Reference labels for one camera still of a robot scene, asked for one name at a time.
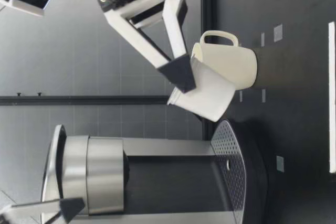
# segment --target metal rod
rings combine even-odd
[[[166,105],[169,97],[154,96],[35,96],[0,97],[0,106],[23,105]]]
[[[214,29],[215,14],[214,14],[214,2],[216,0],[201,0],[202,6],[202,33],[207,30]],[[215,123],[202,119],[203,128],[203,140],[210,141],[215,132]]]

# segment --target perforated drip tray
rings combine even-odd
[[[228,121],[220,123],[211,145],[227,186],[236,223],[241,224],[246,197],[246,169],[237,137]]]

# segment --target white robot link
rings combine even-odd
[[[50,0],[0,0],[5,6],[43,16]],[[170,83],[183,93],[196,88],[190,57],[181,30],[185,0],[98,0],[108,21]],[[163,20],[172,47],[170,59],[142,29]]]

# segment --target tile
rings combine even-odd
[[[86,61],[75,65],[75,95],[97,95],[98,93],[97,62]]]
[[[99,136],[121,137],[121,123],[99,123]]]
[[[165,105],[145,105],[146,122],[165,122],[166,106]]]
[[[187,122],[167,122],[168,139],[186,140],[187,135]]]
[[[75,106],[75,123],[97,123],[97,106]]]
[[[168,122],[184,122],[187,121],[187,111],[174,105],[167,107],[167,121]]]
[[[99,47],[98,51],[98,71],[99,75],[119,75],[120,74],[120,49],[119,44],[110,42],[108,45]]]
[[[99,76],[98,95],[120,95],[120,76]]]
[[[142,105],[125,105],[121,109],[122,122],[143,122],[144,107]]]
[[[144,73],[146,59],[128,42],[121,39],[121,74],[123,76],[141,76]]]
[[[98,124],[88,122],[76,123],[75,135],[98,136]]]
[[[50,131],[53,134],[55,127],[62,124],[67,135],[74,135],[74,111],[73,106],[50,107]]]
[[[122,95],[143,95],[143,93],[143,80],[141,76],[121,77]]]
[[[202,122],[191,113],[188,113],[188,138],[189,140],[202,140]]]
[[[145,122],[144,137],[166,139],[166,123],[165,122]]]
[[[165,80],[163,77],[144,77],[144,94],[145,95],[164,95]]]
[[[121,136],[144,138],[144,122],[122,123]]]
[[[117,123],[121,121],[121,106],[98,106],[99,123]]]

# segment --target mug handle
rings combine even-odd
[[[239,47],[238,38],[235,35],[230,34],[226,31],[206,31],[205,33],[203,33],[203,35],[201,36],[201,39],[199,41],[201,44],[206,44],[206,42],[205,42],[205,37],[206,36],[223,37],[223,38],[231,40],[234,47]]]

